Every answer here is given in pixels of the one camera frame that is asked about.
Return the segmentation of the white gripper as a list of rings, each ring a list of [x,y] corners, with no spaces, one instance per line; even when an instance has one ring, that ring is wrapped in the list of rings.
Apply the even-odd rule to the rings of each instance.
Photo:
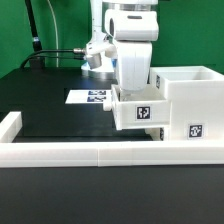
[[[86,59],[91,69],[101,66],[100,54],[116,59],[116,79],[122,91],[138,92],[147,85],[152,41],[159,35],[155,11],[124,11],[108,9],[104,28],[111,40],[86,45]]]

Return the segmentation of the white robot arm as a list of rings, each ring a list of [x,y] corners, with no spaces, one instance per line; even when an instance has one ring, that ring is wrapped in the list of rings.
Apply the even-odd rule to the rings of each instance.
[[[122,91],[147,85],[152,42],[159,36],[159,0],[90,0],[92,35],[85,47],[85,73],[115,74]]]

